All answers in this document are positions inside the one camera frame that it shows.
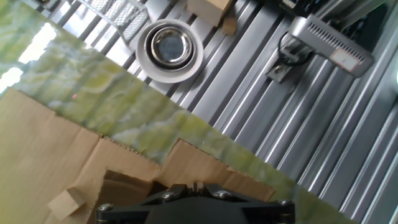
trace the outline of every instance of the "green marble slab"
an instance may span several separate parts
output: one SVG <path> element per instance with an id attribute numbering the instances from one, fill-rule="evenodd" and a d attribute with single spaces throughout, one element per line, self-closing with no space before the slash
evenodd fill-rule
<path id="1" fill-rule="evenodd" d="M 0 75 L 0 94 L 12 86 L 159 163 L 182 138 L 292 199 L 297 223 L 354 223 L 20 1 L 0 1 Z"/>

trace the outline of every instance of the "stainless steel bowl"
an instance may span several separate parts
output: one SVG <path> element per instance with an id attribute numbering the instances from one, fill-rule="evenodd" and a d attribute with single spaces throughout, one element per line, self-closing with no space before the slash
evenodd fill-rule
<path id="1" fill-rule="evenodd" d="M 162 24 L 155 27 L 146 40 L 147 54 L 158 67 L 180 70 L 192 60 L 195 48 L 183 27 Z"/>

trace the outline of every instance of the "cardboard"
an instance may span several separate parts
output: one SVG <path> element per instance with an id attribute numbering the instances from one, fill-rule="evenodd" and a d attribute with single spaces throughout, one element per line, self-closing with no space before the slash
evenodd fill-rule
<path id="1" fill-rule="evenodd" d="M 232 0 L 188 0 L 187 9 L 217 27 Z"/>
<path id="2" fill-rule="evenodd" d="M 236 31 L 236 18 L 235 17 L 226 17 L 223 21 L 223 34 L 233 35 Z"/>
<path id="3" fill-rule="evenodd" d="M 12 88 L 0 99 L 0 123 L 0 223 L 91 222 L 96 206 L 110 200 L 124 204 L 142 200 L 154 180 L 166 186 L 216 182 L 261 200 L 274 193 L 183 140 L 161 167 Z M 85 204 L 60 221 L 47 204 L 70 187 Z M 112 189 L 120 192 L 111 194 Z"/>
<path id="4" fill-rule="evenodd" d="M 49 203 L 49 209 L 58 220 L 64 220 L 78 210 L 85 201 L 74 187 L 64 190 Z"/>

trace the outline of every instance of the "screw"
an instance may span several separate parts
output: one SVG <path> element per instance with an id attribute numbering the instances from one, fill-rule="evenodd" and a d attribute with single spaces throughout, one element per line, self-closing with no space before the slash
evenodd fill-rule
<path id="1" fill-rule="evenodd" d="M 214 193 L 213 193 L 213 196 L 216 197 L 216 198 L 224 199 L 224 198 L 226 198 L 226 197 L 231 196 L 231 193 L 229 193 L 229 192 L 226 191 L 226 190 L 219 190 L 219 191 L 217 191 L 217 192 L 214 192 Z"/>
<path id="2" fill-rule="evenodd" d="M 276 66 L 275 69 L 274 69 L 275 73 L 279 73 L 281 71 L 282 71 L 282 66 L 280 66 L 280 65 Z"/>
<path id="3" fill-rule="evenodd" d="M 109 211 L 113 208 L 113 205 L 106 203 L 98 207 L 99 211 Z"/>
<path id="4" fill-rule="evenodd" d="M 281 205 L 288 205 L 288 204 L 293 203 L 293 202 L 291 200 L 282 199 L 282 200 L 278 200 L 278 203 L 281 204 Z"/>
<path id="5" fill-rule="evenodd" d="M 173 192 L 165 192 L 165 193 L 162 195 L 162 198 L 168 200 L 168 199 L 174 198 L 175 196 L 176 196 L 176 195 L 175 195 L 175 193 L 173 193 Z"/>

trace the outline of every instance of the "white bowl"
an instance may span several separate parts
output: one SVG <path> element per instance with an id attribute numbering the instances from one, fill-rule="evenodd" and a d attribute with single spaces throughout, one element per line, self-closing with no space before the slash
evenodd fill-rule
<path id="1" fill-rule="evenodd" d="M 153 28 L 161 24 L 170 24 L 183 27 L 185 28 L 185 31 L 188 33 L 188 35 L 190 35 L 190 37 L 193 37 L 192 42 L 195 51 L 192 55 L 192 59 L 188 63 L 188 65 L 180 70 L 166 70 L 164 68 L 158 67 L 152 62 L 146 52 L 145 42 L 148 33 Z M 176 19 L 161 19 L 147 26 L 140 33 L 140 36 L 137 40 L 136 57 L 142 68 L 142 71 L 144 71 L 144 73 L 151 79 L 162 83 L 178 83 L 196 75 L 199 71 L 199 68 L 203 61 L 203 44 L 199 36 L 191 29 L 188 24 Z"/>

